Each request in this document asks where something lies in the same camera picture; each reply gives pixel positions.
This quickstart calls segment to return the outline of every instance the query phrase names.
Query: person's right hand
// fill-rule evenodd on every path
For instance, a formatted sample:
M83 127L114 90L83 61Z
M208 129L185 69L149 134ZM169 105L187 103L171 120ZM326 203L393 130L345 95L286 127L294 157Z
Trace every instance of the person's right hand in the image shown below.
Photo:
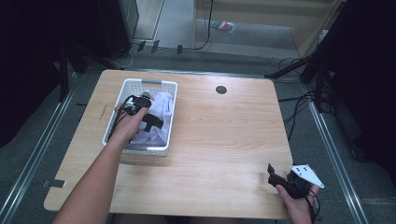
M288 210L290 221L293 224L310 224L312 223L311 215L309 211L308 203L304 198L302 199L292 199L288 192L281 185L276 185L276 190L286 205ZM319 187L313 185L311 190L318 195ZM314 205L313 195L307 196L309 202Z
M135 135L140 132L140 122L142 121L143 117L145 117L145 115L147 115L148 113L149 109L142 107L133 116L127 115L126 113L121 114L121 119L108 142L111 144L117 144L117 147L119 148L126 148L130 140L134 139Z

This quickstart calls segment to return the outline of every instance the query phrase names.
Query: wire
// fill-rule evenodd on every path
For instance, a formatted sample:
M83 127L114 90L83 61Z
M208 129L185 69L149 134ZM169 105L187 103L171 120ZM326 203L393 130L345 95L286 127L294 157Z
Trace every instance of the wire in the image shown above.
M280 68L280 65L281 65L281 63L283 63L283 61L285 61L285 60L291 60L289 66L293 65L294 61L301 61L301 60L304 60L305 63L308 64L308 65L315 66L314 64L309 63L309 62L306 60L306 58L312 56L312 54L318 49L319 40L320 40L320 37L321 37L322 35L323 35L323 33L320 34L320 35L318 36L318 38L317 38L317 45L316 45L315 48L308 54L308 56L303 57L303 58L299 58L299 59L298 59L298 58L284 58L284 59L280 60L279 63L277 64L277 68L279 69L279 71L282 70L282 69ZM299 75L301 74L300 72L297 72L296 69L294 69L293 71L294 71L295 73L299 74Z
M291 181L297 186L297 188L300 190L300 192L304 195L304 199L305 199L306 202L308 203L309 215L311 216L311 223L312 223L312 224L315 224L315 219L316 219L317 215L316 215L316 213L315 213L314 206L312 206L312 203L309 202L308 197L305 195L305 193L304 193L304 191L301 189L300 185L298 185L297 182L295 182L294 180L291 180Z
M212 20L213 3L214 3L215 1L214 1L214 0L211 0L210 2L211 2L211 3L210 3L210 12L209 12L209 22L208 22L208 24L207 24L207 39L206 39L206 42L205 42L200 48L194 49L194 50L203 49L203 48L206 46L207 42L209 42L209 38L210 38L210 23L211 23L211 20Z
M202 0L202 5L203 5L204 7L210 7L210 6L213 5L213 3L217 2L217 1L218 1L218 0L213 0L210 4L205 4L205 3L204 3L204 0Z
M308 91L304 95L299 96L299 97L293 97L293 98L286 98L286 99L279 99L278 100L280 103L288 102L288 101L297 101L297 103L296 103L296 105L294 107L293 114L290 117L288 117L287 119L283 120L283 123L285 125L292 121L291 127L290 127L290 132L288 134L288 140L291 139L291 135L292 135L292 133L294 131L297 114L300 113L301 111L305 110L309 106L309 104L314 101L314 99L315 99L314 98L315 95L313 94L314 92L315 91ZM320 101L322 103L329 103L330 102L329 96L327 96L327 97L320 96ZM323 113L332 113L331 110L325 111L323 109L321 110L321 112L323 112Z
M128 97L124 100L124 102L122 103L122 105L120 106L119 111L117 112L116 118L115 118L114 121L113 121L113 125L112 125L112 127L111 127L110 134L108 135L107 142L108 142L108 140L110 139L111 135L113 135L114 130L116 130L116 127L117 127L117 125L119 124L120 120L123 119L123 118L125 117L125 115L124 115L124 116L120 119L120 114L121 114L123 108L127 105L129 99L131 99L132 97L133 97L132 95L128 96Z
M128 65L122 66L122 65L120 65L120 64L118 64L118 63L116 63L116 62L114 62L113 60L111 60L111 62L113 62L116 66L118 66L118 67L120 67L120 68L127 68L127 67L129 67L129 66L134 62L134 59L133 59L133 57L132 57L132 49L136 48L137 46L138 46L137 44L134 44L134 45L132 45L131 48L128 50L128 51L129 51L129 56L131 57L131 62L128 63Z
M311 193L314 194L314 199L316 199L317 205L318 205L318 211L315 213L315 217L317 217L319 215L320 212L320 201L318 198L318 195L316 193L314 193L314 191L312 191L312 189L310 189L309 191L311 191Z

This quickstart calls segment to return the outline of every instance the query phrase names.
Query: white fabric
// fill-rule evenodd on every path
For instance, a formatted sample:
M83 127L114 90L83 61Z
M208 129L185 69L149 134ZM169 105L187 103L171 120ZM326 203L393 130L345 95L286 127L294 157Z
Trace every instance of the white fabric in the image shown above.
M154 100L151 100L149 113L162 120L163 127L159 129L155 126L152 126L150 132L147 133L143 131L147 124L146 122L142 122L140 124L140 129L142 132L137 135L136 139L131 142L131 144L164 147L168 141L173 106L173 96L169 92L157 92L157 94L154 96Z

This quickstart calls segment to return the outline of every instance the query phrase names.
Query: wooden table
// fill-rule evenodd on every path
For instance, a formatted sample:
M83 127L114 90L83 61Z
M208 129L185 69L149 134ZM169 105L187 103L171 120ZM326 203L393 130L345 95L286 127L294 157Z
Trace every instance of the wooden table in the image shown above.
M60 209L102 150L126 78L175 81L176 109L167 157L121 158L110 212L288 217L267 183L269 162L283 176L292 164L271 80L111 70L101 75L56 175L67 184L50 189L46 209Z

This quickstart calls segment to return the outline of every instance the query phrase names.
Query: plastic basket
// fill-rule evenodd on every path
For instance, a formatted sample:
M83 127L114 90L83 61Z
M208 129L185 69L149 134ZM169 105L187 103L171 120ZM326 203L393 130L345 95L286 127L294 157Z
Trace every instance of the plastic basket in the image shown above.
M167 140L165 145L147 145L147 144L130 144L123 150L123 154L135 154L135 155L152 155L152 156L166 156L168 154L169 141L172 132L172 123L175 112L175 104L177 97L177 83L171 81L158 81L158 80L146 80L146 79L125 79L122 88L120 90L119 98L115 103L122 103L128 96L135 95L139 96L142 92L148 91L152 96L155 96L159 91L169 92L173 96L173 106L171 108L172 114L170 118L169 132L167 134ZM116 113L113 112L110 121L107 124L106 132L103 137L104 146L107 143L108 135L111 131Z

